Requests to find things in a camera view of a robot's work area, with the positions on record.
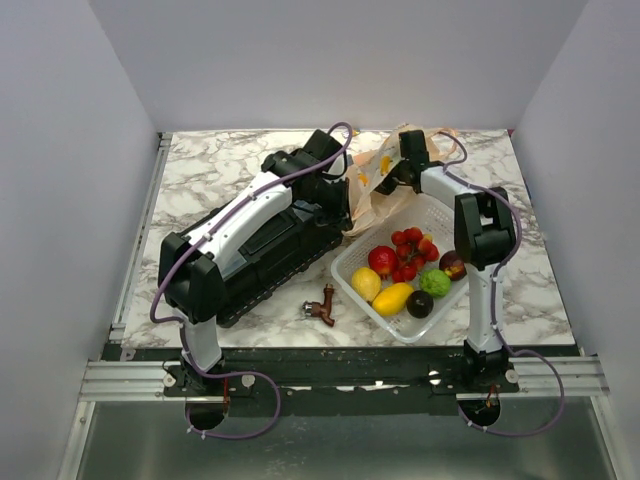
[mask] marble surface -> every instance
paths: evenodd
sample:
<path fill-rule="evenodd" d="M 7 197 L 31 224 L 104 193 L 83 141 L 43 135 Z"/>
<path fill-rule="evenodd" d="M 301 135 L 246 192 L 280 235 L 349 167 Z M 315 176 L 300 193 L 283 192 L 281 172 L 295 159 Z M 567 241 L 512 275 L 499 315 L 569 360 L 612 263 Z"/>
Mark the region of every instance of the marble surface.
<path fill-rule="evenodd" d="M 124 320 L 123 346 L 178 347 L 175 324 L 154 325 L 149 306 L 156 291 L 157 262 L 162 239 L 200 219 L 216 206 L 236 197 L 259 171 L 264 157 L 275 150 L 304 144 L 311 131 L 214 131 L 178 133 L 173 137 L 138 277 Z M 387 133 L 362 132 L 351 153 L 376 149 Z M 520 210 L 524 227 L 522 248 L 507 266 L 505 332 L 510 343 L 572 344 L 573 336 L 546 254 L 531 203 L 504 130 L 462 132 L 469 160 L 453 171 L 474 183 L 502 186 Z M 441 148 L 446 138 L 436 138 Z M 341 347 L 401 346 L 391 334 L 367 317 L 339 287 L 334 296 L 334 328 L 318 319 L 305 319 L 304 300 L 321 301 L 332 282 L 330 265 L 344 247 L 330 252 L 306 272 L 293 277 L 229 329 L 218 329 L 223 347 Z M 162 302 L 159 316 L 170 314 Z M 430 330 L 418 345 L 460 345 L 469 322 L 468 295 Z"/>

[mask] yellow fruit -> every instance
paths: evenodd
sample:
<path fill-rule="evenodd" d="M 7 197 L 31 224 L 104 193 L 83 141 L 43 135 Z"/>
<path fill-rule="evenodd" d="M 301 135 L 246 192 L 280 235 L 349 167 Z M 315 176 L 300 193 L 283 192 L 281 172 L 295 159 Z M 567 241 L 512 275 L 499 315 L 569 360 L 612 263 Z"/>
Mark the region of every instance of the yellow fruit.
<path fill-rule="evenodd" d="M 394 283 L 381 291 L 371 306 L 383 317 L 395 315 L 402 311 L 412 293 L 413 287 L 408 283 Z"/>
<path fill-rule="evenodd" d="M 367 267 L 359 268 L 351 276 L 351 286 L 367 302 L 373 301 L 380 292 L 382 281 L 376 272 Z"/>

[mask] table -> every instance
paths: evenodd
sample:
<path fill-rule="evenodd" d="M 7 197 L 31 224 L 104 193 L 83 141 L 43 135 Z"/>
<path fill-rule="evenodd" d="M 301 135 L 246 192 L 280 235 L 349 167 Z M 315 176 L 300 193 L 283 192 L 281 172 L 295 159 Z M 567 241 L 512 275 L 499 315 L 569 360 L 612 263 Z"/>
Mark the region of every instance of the table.
<path fill-rule="evenodd" d="M 305 143 L 311 130 L 250 130 L 185 132 L 173 135 L 159 193 L 142 246 L 142 261 L 133 281 L 123 321 L 122 345 L 128 348 L 178 347 L 178 327 L 154 325 L 149 307 L 156 290 L 162 239 L 232 200 L 258 173 L 265 156 Z M 376 149 L 388 132 L 365 131 L 351 144 L 353 154 Z M 520 210 L 524 238 L 507 267 L 504 285 L 505 333 L 514 345 L 573 344 L 574 339 L 547 256 L 530 199 L 505 130 L 464 131 L 460 139 L 469 160 L 454 171 L 473 183 L 502 186 Z M 450 140 L 436 138 L 441 148 Z M 403 346 L 367 317 L 340 289 L 334 296 L 334 328 L 306 319 L 305 300 L 322 299 L 332 282 L 330 265 L 344 247 L 328 253 L 306 272 L 293 277 L 274 295 L 246 314 L 233 327 L 218 329 L 222 347 L 364 347 Z M 160 316 L 171 309 L 162 302 Z M 431 329 L 419 345 L 461 345 L 469 321 L 465 296 Z"/>

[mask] basket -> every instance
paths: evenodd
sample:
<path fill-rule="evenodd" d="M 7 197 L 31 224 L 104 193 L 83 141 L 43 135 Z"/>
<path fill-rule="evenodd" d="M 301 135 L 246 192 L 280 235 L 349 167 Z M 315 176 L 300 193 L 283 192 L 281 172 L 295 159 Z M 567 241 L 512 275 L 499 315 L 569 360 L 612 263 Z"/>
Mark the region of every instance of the basket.
<path fill-rule="evenodd" d="M 453 242 L 453 211 L 439 200 L 428 195 L 416 195 L 413 203 L 407 208 L 388 218 L 384 224 L 365 232 L 344 250 L 331 264 L 331 275 L 340 284 L 344 292 L 356 302 L 382 328 L 404 343 L 415 343 L 438 323 L 449 309 L 468 291 L 469 280 L 451 283 L 451 290 L 443 298 L 435 299 L 433 311 L 426 318 L 414 318 L 404 309 L 397 315 L 381 317 L 371 305 L 351 288 L 351 276 L 360 267 L 368 266 L 369 252 L 378 245 L 391 243 L 391 234 L 396 230 L 409 227 L 420 227 L 423 233 L 433 235 L 433 243 L 441 254 L 454 249 Z M 423 272 L 438 268 L 438 262 L 427 263 Z M 415 289 L 419 289 L 419 276 L 410 282 Z M 383 280 L 382 288 L 391 285 L 390 280 Z"/>

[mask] purple cable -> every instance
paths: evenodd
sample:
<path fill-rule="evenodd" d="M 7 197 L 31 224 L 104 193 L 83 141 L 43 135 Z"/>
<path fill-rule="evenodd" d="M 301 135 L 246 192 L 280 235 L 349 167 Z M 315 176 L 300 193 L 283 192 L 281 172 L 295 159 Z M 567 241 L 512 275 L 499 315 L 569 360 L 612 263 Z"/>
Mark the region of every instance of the purple cable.
<path fill-rule="evenodd" d="M 458 147 L 460 147 L 460 150 L 462 150 L 461 159 L 449 162 L 443 167 L 444 174 L 449 178 L 451 178 L 452 180 L 455 180 L 459 184 L 464 185 L 467 188 L 471 188 L 473 190 L 480 190 L 482 192 L 485 192 L 491 195 L 496 200 L 502 202 L 502 204 L 509 209 L 509 211 L 511 212 L 511 215 L 515 220 L 516 243 L 513 249 L 511 250 L 511 252 L 509 252 L 509 255 L 507 255 L 505 259 L 502 260 L 494 270 L 492 277 L 496 278 L 498 276 L 498 272 L 500 272 L 500 270 L 507 264 L 507 262 L 514 257 L 514 255 L 520 248 L 520 245 L 522 244 L 522 221 L 520 220 L 520 214 L 518 213 L 518 210 L 513 205 L 511 205 L 507 200 L 505 200 L 502 196 L 498 195 L 493 190 L 489 190 L 488 188 L 485 188 L 481 185 L 474 185 L 473 183 L 469 183 L 461 179 L 457 175 L 454 175 L 453 173 L 449 172 L 448 170 L 450 166 L 464 163 L 469 157 L 469 154 L 467 153 L 467 149 L 464 147 L 462 142 L 460 142 L 460 140 L 458 140 L 456 137 L 454 137 L 453 135 L 450 135 L 447 132 L 438 132 L 438 133 L 440 135 L 444 135 L 445 137 L 448 137 L 451 140 L 453 140 L 455 144 Z M 496 297 L 497 297 L 496 282 L 491 282 L 491 324 L 492 325 L 498 324 L 498 320 L 496 318 Z M 498 337 L 498 340 L 500 340 L 500 343 L 504 345 L 504 348 L 507 350 L 510 356 L 521 357 L 521 356 L 528 355 L 530 357 L 536 357 L 551 369 L 551 371 L 553 372 L 553 375 L 556 377 L 556 380 L 558 381 L 558 388 L 560 389 L 560 405 L 558 406 L 558 410 L 556 411 L 556 414 L 553 416 L 553 418 L 543 426 L 536 428 L 535 430 L 522 432 L 522 433 L 503 432 L 500 430 L 494 430 L 491 428 L 482 427 L 476 423 L 473 423 L 471 420 L 469 420 L 469 417 L 467 417 L 467 415 L 464 413 L 464 411 L 460 406 L 458 406 L 458 413 L 460 414 L 460 416 L 462 416 L 462 418 L 467 422 L 467 425 L 470 426 L 471 428 L 474 428 L 481 432 L 490 433 L 492 435 L 498 435 L 500 437 L 510 437 L 510 438 L 531 437 L 533 435 L 537 435 L 539 433 L 543 433 L 543 432 L 546 432 L 547 430 L 550 430 L 555 426 L 558 420 L 560 420 L 560 417 L 562 417 L 562 414 L 564 413 L 565 403 L 566 403 L 564 384 L 562 383 L 562 378 L 560 377 L 558 370 L 556 369 L 556 367 L 553 366 L 553 364 L 549 360 L 547 360 L 543 355 L 540 355 L 538 352 L 535 352 L 533 350 L 518 350 L 517 352 L 514 351 L 513 348 L 511 348 L 511 346 L 507 343 L 507 340 L 504 338 L 504 335 L 502 335 L 502 332 L 500 331 L 500 329 L 497 328 L 495 332 Z"/>
<path fill-rule="evenodd" d="M 278 179 L 276 179 L 276 180 L 274 180 L 272 182 L 267 183 L 266 185 L 263 185 L 260 188 L 257 188 L 255 190 L 255 192 L 253 193 L 253 196 L 244 197 L 233 208 L 231 208 L 226 214 L 224 214 L 222 216 L 222 218 L 220 218 L 220 220 L 218 222 L 216 222 L 216 224 L 213 225 L 209 229 L 209 232 L 208 232 L 209 235 L 213 235 L 214 233 L 216 233 L 224 223 L 229 221 L 229 219 L 231 219 L 236 213 L 238 213 L 238 211 L 240 211 L 240 209 L 242 207 L 244 207 L 247 203 L 252 201 L 252 198 L 262 194 L 263 192 L 269 190 L 272 187 L 275 187 L 276 185 L 281 185 L 281 184 L 290 182 L 291 180 L 294 180 L 294 179 L 296 179 L 298 177 L 301 177 L 303 175 L 307 175 L 307 174 L 312 173 L 312 172 L 314 172 L 316 170 L 319 170 L 321 168 L 324 168 L 326 166 L 331 165 L 338 157 L 340 157 L 340 155 L 342 155 L 344 152 L 347 151 L 347 148 L 349 147 L 349 144 L 351 143 L 351 139 L 353 138 L 353 128 L 347 122 L 338 122 L 338 123 L 336 123 L 335 125 L 333 125 L 329 129 L 328 133 L 330 134 L 335 129 L 340 128 L 340 127 L 344 127 L 344 128 L 347 129 L 347 138 L 346 138 L 346 140 L 344 142 L 344 145 L 342 145 L 342 147 L 336 153 L 334 153 L 333 155 L 331 155 L 326 160 L 323 160 L 322 162 L 320 162 L 320 163 L 318 163 L 318 164 L 316 164 L 316 165 L 314 165 L 312 167 L 308 167 L 308 168 L 305 168 L 305 169 L 300 170 L 298 172 L 286 175 L 286 176 L 284 176 L 282 178 L 278 178 Z M 240 435 L 227 435 L 227 434 L 223 434 L 223 433 L 214 433 L 214 432 L 209 432 L 209 431 L 205 431 L 205 430 L 198 430 L 195 427 L 193 427 L 193 425 L 191 425 L 191 409 L 190 408 L 187 409 L 186 417 L 187 417 L 187 422 L 189 423 L 190 431 L 194 431 L 196 433 L 199 433 L 200 435 L 204 435 L 204 436 L 207 436 L 207 437 L 221 438 L 221 439 L 225 439 L 225 440 L 245 440 L 245 439 L 248 439 L 248 438 L 254 438 L 254 437 L 257 437 L 259 435 L 262 435 L 267 430 L 269 430 L 271 427 L 273 427 L 275 425 L 276 421 L 278 420 L 278 417 L 280 416 L 280 406 L 281 406 L 282 400 L 280 398 L 280 390 L 278 389 L 278 385 L 276 385 L 276 382 L 274 382 L 271 377 L 269 377 L 268 375 L 265 375 L 264 373 L 253 372 L 253 371 L 249 371 L 249 372 L 229 372 L 229 373 L 220 373 L 220 374 L 212 374 L 212 373 L 205 372 L 200 367 L 198 367 L 198 365 L 195 362 L 195 360 L 193 358 L 193 355 L 191 354 L 191 351 L 189 349 L 189 345 L 187 343 L 187 338 L 186 338 L 185 329 L 184 329 L 184 319 L 182 319 L 181 317 L 178 317 L 178 316 L 169 316 L 169 317 L 164 317 L 164 318 L 157 318 L 156 317 L 156 311 L 158 309 L 158 304 L 160 303 L 160 299 L 162 298 L 162 295 L 164 294 L 164 292 L 166 291 L 167 287 L 169 286 L 169 283 L 171 282 L 171 279 L 176 274 L 178 269 L 184 264 L 184 262 L 187 260 L 187 258 L 189 258 L 194 252 L 196 252 L 205 242 L 206 242 L 206 239 L 204 237 L 199 239 L 197 242 L 195 242 L 184 253 L 184 255 L 182 255 L 176 261 L 176 263 L 173 265 L 173 267 L 171 267 L 171 269 L 167 273 L 167 276 L 164 278 L 164 280 L 160 284 L 160 287 L 158 287 L 158 291 L 156 292 L 156 294 L 153 297 L 153 301 L 151 302 L 151 309 L 149 311 L 149 318 L 155 324 L 161 324 L 161 323 L 166 323 L 166 322 L 179 322 L 180 323 L 180 341 L 182 342 L 182 349 L 184 350 L 185 355 L 187 356 L 187 359 L 189 360 L 189 363 L 191 364 L 193 369 L 201 377 L 210 378 L 210 379 L 214 379 L 214 380 L 222 380 L 222 379 L 231 378 L 231 377 L 241 377 L 243 375 L 253 375 L 255 377 L 263 378 L 264 380 L 269 382 L 269 385 L 271 385 L 271 388 L 273 388 L 273 391 L 275 392 L 275 395 L 276 395 L 276 410 L 275 410 L 275 413 L 273 414 L 273 417 L 271 417 L 271 420 L 269 420 L 269 422 L 264 427 L 260 428 L 259 430 L 256 430 L 255 432 L 246 433 L 246 434 L 240 434 Z"/>

